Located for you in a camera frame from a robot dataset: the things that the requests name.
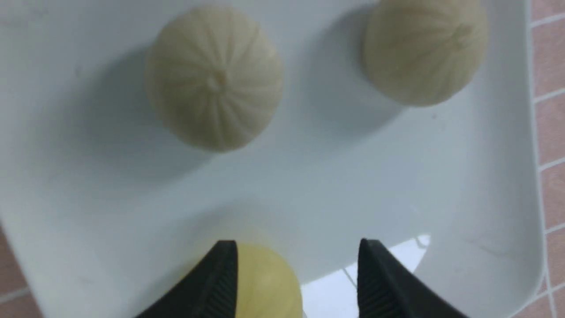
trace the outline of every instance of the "tiled surface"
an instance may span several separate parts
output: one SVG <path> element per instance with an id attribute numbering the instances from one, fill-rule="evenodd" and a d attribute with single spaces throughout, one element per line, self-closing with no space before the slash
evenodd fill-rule
<path id="1" fill-rule="evenodd" d="M 565 83 L 565 19 L 533 29 L 536 96 L 563 88 Z"/>
<path id="2" fill-rule="evenodd" d="M 544 280 L 541 282 L 540 289 L 537 291 L 537 294 L 543 294 L 547 291 L 547 278 L 544 276 Z"/>
<path id="3" fill-rule="evenodd" d="M 533 0 L 532 1 L 533 20 L 540 20 L 561 13 L 565 13 L 565 1 L 563 0 Z"/>
<path id="4" fill-rule="evenodd" d="M 540 164 L 565 157 L 565 94 L 539 102 L 536 119 Z"/>
<path id="5" fill-rule="evenodd" d="M 532 17 L 548 273 L 515 318 L 565 318 L 565 1 L 532 0 Z"/>
<path id="6" fill-rule="evenodd" d="M 565 163 L 542 171 L 541 182 L 544 189 L 545 227 L 552 229 L 565 223 Z"/>
<path id="7" fill-rule="evenodd" d="M 514 318 L 553 318 L 551 313 L 551 304 L 548 296 L 534 301 L 524 308 Z"/>
<path id="8" fill-rule="evenodd" d="M 534 82 L 549 288 L 515 318 L 565 318 L 565 0 L 532 0 Z M 308 318 L 355 318 L 356 265 L 303 287 Z M 39 318 L 0 234 L 0 318 Z"/>
<path id="9" fill-rule="evenodd" d="M 0 229 L 0 295 L 26 287 L 25 279 Z"/>
<path id="10" fill-rule="evenodd" d="M 565 283 L 565 228 L 547 235 L 547 267 L 551 287 Z"/>
<path id="11" fill-rule="evenodd" d="M 0 318 L 41 318 L 39 309 L 30 295 L 0 304 Z"/>
<path id="12" fill-rule="evenodd" d="M 555 313 L 557 317 L 565 317 L 565 288 L 561 288 L 553 292 L 553 299 L 555 302 Z"/>

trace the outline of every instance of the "rectangular white plate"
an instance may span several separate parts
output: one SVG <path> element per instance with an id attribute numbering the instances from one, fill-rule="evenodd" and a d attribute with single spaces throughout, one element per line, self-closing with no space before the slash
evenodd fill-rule
<path id="1" fill-rule="evenodd" d="M 472 84 L 401 109 L 359 65 L 370 1 L 233 0 L 280 49 L 285 92 L 255 142 L 211 157 L 161 127 L 142 82 L 146 47 L 194 2 L 1 1 L 2 225 L 45 316 L 131 317 L 220 238 L 267 244 L 308 282 L 362 237 L 421 234 L 416 274 L 440 295 L 516 311 L 543 254 L 529 7 L 485 4 Z"/>

